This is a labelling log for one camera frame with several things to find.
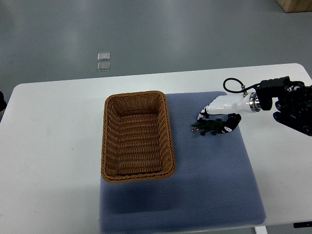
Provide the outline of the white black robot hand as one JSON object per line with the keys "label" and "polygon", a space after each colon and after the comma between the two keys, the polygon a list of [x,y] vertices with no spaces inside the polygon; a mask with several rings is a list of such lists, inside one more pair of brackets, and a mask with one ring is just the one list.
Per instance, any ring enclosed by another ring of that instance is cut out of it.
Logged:
{"label": "white black robot hand", "polygon": [[256,113],[261,110],[257,94],[235,94],[218,96],[198,114],[201,119],[217,119],[225,121],[228,133],[232,132],[241,121],[241,112]]}

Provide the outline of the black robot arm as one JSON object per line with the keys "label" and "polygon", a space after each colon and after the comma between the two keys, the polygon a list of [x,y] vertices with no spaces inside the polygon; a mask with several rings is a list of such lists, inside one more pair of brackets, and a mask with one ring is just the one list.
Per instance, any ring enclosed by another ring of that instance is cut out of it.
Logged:
{"label": "black robot arm", "polygon": [[254,88],[263,111],[275,105],[278,123],[308,136],[312,135],[312,87],[289,76],[261,81]]}

